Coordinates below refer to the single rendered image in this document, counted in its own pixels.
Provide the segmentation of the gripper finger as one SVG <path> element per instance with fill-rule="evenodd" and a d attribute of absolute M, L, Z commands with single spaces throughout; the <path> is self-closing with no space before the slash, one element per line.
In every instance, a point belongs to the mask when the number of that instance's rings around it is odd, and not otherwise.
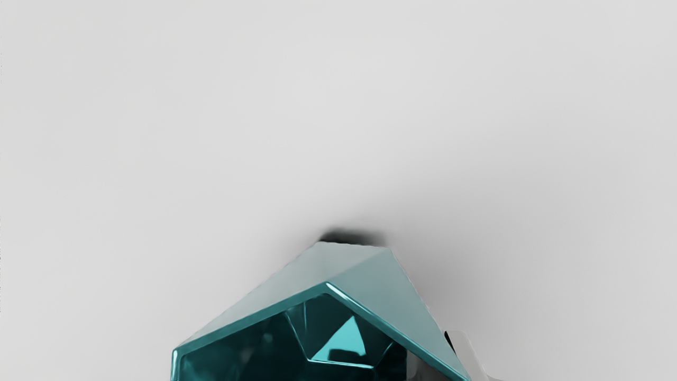
<path fill-rule="evenodd" d="M 484 371 L 471 340 L 464 331 L 445 331 L 443 335 L 466 370 L 470 381 L 503 381 L 489 376 Z"/>

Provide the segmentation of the teal faceted mug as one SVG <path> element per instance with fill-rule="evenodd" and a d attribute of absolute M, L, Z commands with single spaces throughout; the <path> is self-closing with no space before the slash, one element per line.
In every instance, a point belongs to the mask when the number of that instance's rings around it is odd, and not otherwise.
<path fill-rule="evenodd" d="M 392 251 L 317 242 L 172 352 L 170 381 L 471 381 Z"/>

